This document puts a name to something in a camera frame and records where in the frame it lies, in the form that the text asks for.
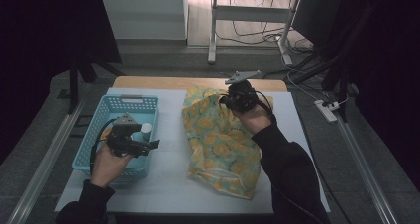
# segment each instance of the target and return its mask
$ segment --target table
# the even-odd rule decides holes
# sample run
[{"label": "table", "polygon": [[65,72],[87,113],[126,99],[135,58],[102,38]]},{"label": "table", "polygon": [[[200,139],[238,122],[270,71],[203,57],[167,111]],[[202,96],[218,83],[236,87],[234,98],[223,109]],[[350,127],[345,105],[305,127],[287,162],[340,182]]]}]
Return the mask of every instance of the table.
[{"label": "table", "polygon": [[[283,81],[250,79],[255,90],[272,96],[274,114],[279,127],[290,141],[299,143],[308,154],[304,136],[293,99]],[[155,139],[160,145],[152,151],[152,161],[147,177],[137,182],[113,183],[116,194],[108,202],[108,211],[132,215],[244,215],[272,214],[270,182],[262,171],[252,200],[228,196],[188,177],[191,156],[181,117],[181,106],[186,89],[194,84],[226,89],[225,79],[185,77],[118,77],[110,94],[144,94],[158,97],[159,116]],[[68,202],[78,200],[82,182],[88,176],[75,170],[69,179],[56,211]],[[329,211],[321,188],[321,199]]]}]

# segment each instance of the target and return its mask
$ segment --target black jacket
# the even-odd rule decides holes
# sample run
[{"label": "black jacket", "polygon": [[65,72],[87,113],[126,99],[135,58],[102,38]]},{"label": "black jacket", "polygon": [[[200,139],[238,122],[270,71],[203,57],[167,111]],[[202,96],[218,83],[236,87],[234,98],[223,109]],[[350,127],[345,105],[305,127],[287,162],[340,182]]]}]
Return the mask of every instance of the black jacket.
[{"label": "black jacket", "polygon": [[[276,125],[253,136],[262,149],[261,164],[271,181],[274,223],[329,224],[320,199],[318,176],[308,154],[296,143],[289,143]],[[86,180],[78,202],[67,204],[56,222],[106,223],[106,203],[114,194]]]}]

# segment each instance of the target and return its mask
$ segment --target yellow floral bag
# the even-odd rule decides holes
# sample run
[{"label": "yellow floral bag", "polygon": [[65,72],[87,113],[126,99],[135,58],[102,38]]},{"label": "yellow floral bag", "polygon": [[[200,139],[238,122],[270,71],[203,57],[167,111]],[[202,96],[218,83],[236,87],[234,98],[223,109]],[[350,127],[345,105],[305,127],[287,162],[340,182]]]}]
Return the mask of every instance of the yellow floral bag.
[{"label": "yellow floral bag", "polygon": [[193,151],[188,174],[216,190],[251,199],[260,176],[260,148],[219,98],[226,90],[191,87],[182,108]]}]

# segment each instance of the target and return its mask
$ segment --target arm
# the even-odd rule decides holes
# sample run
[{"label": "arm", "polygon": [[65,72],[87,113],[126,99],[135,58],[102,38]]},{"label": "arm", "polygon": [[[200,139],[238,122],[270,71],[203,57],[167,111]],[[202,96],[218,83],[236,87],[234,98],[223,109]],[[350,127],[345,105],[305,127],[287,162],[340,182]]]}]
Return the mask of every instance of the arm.
[{"label": "arm", "polygon": [[275,223],[330,223],[308,154],[297,143],[289,143],[259,105],[244,114],[234,111],[234,115],[254,134],[253,140],[262,150],[261,164],[271,181]]},{"label": "arm", "polygon": [[92,178],[83,183],[79,201],[68,203],[59,212],[56,223],[106,223],[106,203],[115,193],[108,185],[124,171],[132,157],[116,157],[104,144],[96,155]]}]

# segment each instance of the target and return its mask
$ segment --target floor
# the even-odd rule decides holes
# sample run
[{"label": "floor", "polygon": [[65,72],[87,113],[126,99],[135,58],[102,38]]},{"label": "floor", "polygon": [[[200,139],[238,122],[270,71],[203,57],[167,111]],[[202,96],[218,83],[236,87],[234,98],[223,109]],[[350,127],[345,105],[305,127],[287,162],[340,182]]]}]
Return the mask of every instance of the floor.
[{"label": "floor", "polygon": [[[212,0],[188,0],[189,25],[188,44],[190,46],[208,46],[211,32]],[[217,0],[218,5],[246,6],[259,8],[288,8],[290,0]],[[283,32],[283,23],[217,21],[218,46],[277,47],[273,35]],[[293,41],[304,39],[297,32],[291,31]]]},{"label": "floor", "polygon": [[[194,11],[194,7],[190,6],[190,20],[194,18],[192,17],[194,14],[202,18],[197,16],[197,21],[190,21],[190,26],[193,24],[199,25],[203,22],[202,19],[209,18],[208,10],[205,15]],[[227,38],[239,37],[234,34],[232,22],[226,23],[225,26],[218,24],[218,27],[221,27],[221,31],[218,28],[218,32],[222,34],[230,28],[230,34],[223,36]],[[195,28],[207,30],[204,29],[204,26],[196,26]],[[244,28],[238,27],[237,29],[243,30],[241,33],[247,33]],[[260,29],[261,24],[257,23],[254,30],[258,31]],[[260,47],[243,47],[243,44],[233,44],[229,41],[225,42],[230,44],[227,47],[228,45],[222,44],[224,41],[219,40],[218,45],[220,43],[220,46],[223,47],[220,47],[217,51],[217,63],[214,66],[209,66],[207,64],[207,49],[205,48],[208,38],[198,39],[199,37],[196,36],[194,39],[191,31],[189,37],[188,47],[159,44],[147,46],[120,44],[119,49],[123,66],[118,68],[128,75],[191,77],[226,77],[226,74],[233,74],[236,70],[260,69],[263,71],[260,78],[285,81],[288,75],[293,77],[298,74],[290,72],[281,65],[279,51],[271,43],[266,43],[266,45]],[[298,37],[297,35],[295,39],[291,40],[292,44],[299,40]],[[261,35],[253,39],[247,37],[249,40],[261,38]],[[292,59],[296,64],[299,64],[307,56],[308,54],[293,54]],[[308,66],[317,62],[314,59]],[[98,74],[98,79],[92,84],[80,120],[71,129],[70,136],[66,140],[52,173],[26,223],[53,223],[56,217],[54,209],[72,172],[71,163],[87,129],[88,116],[94,113],[99,99],[112,86],[115,79],[115,75],[102,67],[95,65],[94,68]],[[320,82],[324,75],[323,73],[318,74],[299,86],[288,85],[287,89],[294,98],[302,126],[313,150],[312,154],[332,209],[329,213],[331,223],[386,223],[377,213],[375,203],[372,201],[372,197],[349,153],[339,128],[335,124],[326,122],[313,104],[314,97],[327,99],[320,89]],[[15,150],[1,165],[0,223],[6,223],[8,220],[44,153],[52,144],[53,138],[68,111],[69,101],[68,96],[65,96],[68,88],[68,73],[58,75],[52,80],[51,92],[44,106]],[[347,101],[348,124],[395,214],[397,222],[389,223],[420,223],[420,194],[386,145],[360,114],[354,103],[355,96],[356,94],[353,94]],[[334,91],[330,94],[330,99],[332,98],[334,98]],[[110,223],[114,222],[114,216],[111,215]],[[201,219],[196,220],[195,223],[211,222]],[[220,220],[214,220],[213,223],[220,223]]]}]

